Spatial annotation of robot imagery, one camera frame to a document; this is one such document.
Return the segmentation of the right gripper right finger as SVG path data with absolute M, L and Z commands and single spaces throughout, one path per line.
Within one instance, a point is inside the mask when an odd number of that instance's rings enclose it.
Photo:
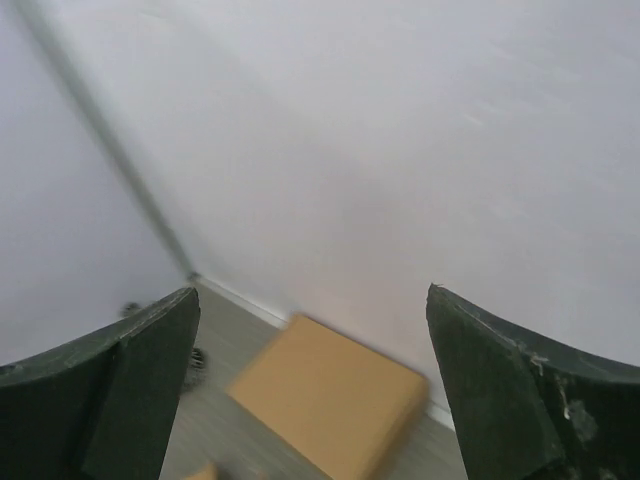
M 426 319 L 470 479 L 636 479 L 639 369 L 431 285 Z

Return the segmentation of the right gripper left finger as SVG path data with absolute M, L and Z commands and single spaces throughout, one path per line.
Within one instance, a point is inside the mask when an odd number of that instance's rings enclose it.
M 158 478 L 199 319 L 187 287 L 2 366 L 2 478 Z

